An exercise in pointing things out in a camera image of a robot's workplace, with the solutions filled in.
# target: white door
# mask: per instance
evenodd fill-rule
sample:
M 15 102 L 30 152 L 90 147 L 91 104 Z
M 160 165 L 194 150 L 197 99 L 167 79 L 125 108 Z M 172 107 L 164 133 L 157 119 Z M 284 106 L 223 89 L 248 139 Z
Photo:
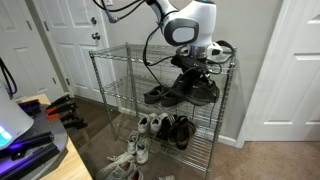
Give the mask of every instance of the white door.
M 285 0 L 240 139 L 319 141 L 319 93 L 320 1 Z
M 63 95 L 24 0 L 0 0 L 0 57 L 16 80 L 15 99 L 46 93 L 53 101 Z
M 89 57 L 89 50 L 103 49 L 107 41 L 98 8 L 89 0 L 34 2 L 71 91 L 78 96 L 102 101 Z M 100 39 L 92 38 L 95 33 Z M 111 83 L 112 64 L 109 60 L 98 60 L 98 67 L 104 85 Z M 107 98 L 109 104 L 116 105 L 113 97 Z

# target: blue light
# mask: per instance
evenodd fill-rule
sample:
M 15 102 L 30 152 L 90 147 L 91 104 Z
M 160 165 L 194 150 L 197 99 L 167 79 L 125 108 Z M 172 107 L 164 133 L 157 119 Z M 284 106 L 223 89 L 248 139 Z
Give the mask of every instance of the blue light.
M 0 147 L 6 145 L 11 139 L 12 136 L 0 126 Z

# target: wire shoe rack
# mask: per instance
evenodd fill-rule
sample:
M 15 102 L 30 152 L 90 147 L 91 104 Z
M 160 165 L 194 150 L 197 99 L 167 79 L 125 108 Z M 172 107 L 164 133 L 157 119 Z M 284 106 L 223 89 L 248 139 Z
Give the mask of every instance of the wire shoe rack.
M 233 72 L 235 69 L 236 53 L 234 56 L 225 55 L 226 61 L 219 67 L 217 64 L 209 65 L 211 72 L 219 72 L 219 75 L 211 75 L 220 89 L 220 97 L 213 104 L 197 107 L 188 102 L 179 104 L 174 108 L 165 108 L 160 104 L 148 105 L 144 103 L 144 93 L 159 85 L 157 81 L 146 70 L 143 61 L 144 45 L 128 44 L 108 49 L 90 51 L 89 55 L 93 63 L 99 90 L 106 108 L 107 121 L 110 123 L 111 131 L 116 139 L 127 140 L 131 130 L 137 129 L 139 117 L 143 114 L 163 113 L 188 116 L 189 120 L 197 126 L 196 134 L 190 140 L 186 150 L 178 150 L 162 140 L 148 134 L 152 139 L 150 152 L 163 153 L 182 163 L 192 166 L 205 172 L 208 179 L 208 172 L 211 171 L 211 161 L 214 144 L 217 142 L 223 115 L 229 95 Z M 175 47 L 149 45 L 147 60 L 154 63 L 168 56 L 175 55 Z M 102 59 L 112 60 L 116 81 L 103 85 L 97 61 Z M 150 67 L 161 83 L 171 86 L 181 70 L 170 63 L 170 59 Z M 129 113 L 130 121 L 124 127 L 116 130 L 111 117 L 111 109 L 108 106 L 106 96 L 114 96 L 118 99 L 120 112 Z

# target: baseboard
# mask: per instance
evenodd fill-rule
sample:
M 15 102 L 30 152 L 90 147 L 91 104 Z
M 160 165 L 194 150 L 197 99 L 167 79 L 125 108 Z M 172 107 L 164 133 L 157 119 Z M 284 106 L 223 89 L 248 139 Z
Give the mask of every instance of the baseboard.
M 123 107 L 120 108 L 119 111 L 120 111 L 121 113 L 124 113 L 124 114 L 133 114 L 133 115 L 136 114 L 136 111 L 132 111 L 132 110 L 130 110 L 130 109 L 126 109 L 126 108 L 123 108 Z M 139 113 L 139 117 L 142 117 L 142 116 L 145 116 L 145 115 L 146 115 L 146 114 L 144 114 L 144 113 Z M 208 132 L 206 132 L 206 134 L 207 134 L 207 137 L 206 137 L 206 138 L 207 138 L 208 140 L 212 140 L 212 139 L 213 139 L 213 133 L 210 133 L 210 132 L 208 133 Z M 236 141 L 235 139 L 233 139 L 233 138 L 219 135 L 218 142 L 223 143 L 223 144 L 226 144 L 226 145 L 229 145 L 229 146 L 235 147 L 237 141 Z
M 235 147 L 237 140 L 235 140 L 233 138 L 226 137 L 226 136 L 219 135 L 218 142 Z

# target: wooden desk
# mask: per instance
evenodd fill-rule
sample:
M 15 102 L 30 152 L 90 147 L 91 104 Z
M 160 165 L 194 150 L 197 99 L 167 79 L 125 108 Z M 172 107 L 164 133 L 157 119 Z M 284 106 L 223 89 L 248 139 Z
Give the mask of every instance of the wooden desk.
M 41 104 L 50 104 L 49 99 L 45 94 L 26 98 L 22 100 L 22 102 L 33 99 L 39 99 Z M 92 179 L 69 137 L 65 151 L 66 155 L 58 167 L 41 179 Z

